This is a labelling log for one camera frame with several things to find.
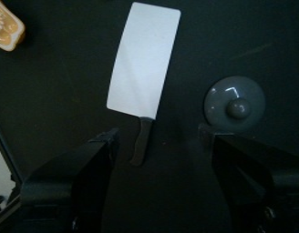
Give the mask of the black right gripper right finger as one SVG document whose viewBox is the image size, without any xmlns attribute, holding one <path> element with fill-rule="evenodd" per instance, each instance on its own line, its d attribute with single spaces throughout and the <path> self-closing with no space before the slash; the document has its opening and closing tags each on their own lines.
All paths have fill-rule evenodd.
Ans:
<svg viewBox="0 0 299 233">
<path fill-rule="evenodd" d="M 299 157 L 204 124 L 198 135 L 235 233 L 299 233 Z"/>
</svg>

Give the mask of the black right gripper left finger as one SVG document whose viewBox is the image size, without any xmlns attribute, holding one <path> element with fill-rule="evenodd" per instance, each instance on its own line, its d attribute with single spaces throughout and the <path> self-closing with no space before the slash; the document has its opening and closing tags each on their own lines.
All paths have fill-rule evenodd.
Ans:
<svg viewBox="0 0 299 233">
<path fill-rule="evenodd" d="M 17 233 L 101 233 L 117 148 L 113 128 L 32 173 L 20 191 Z"/>
</svg>

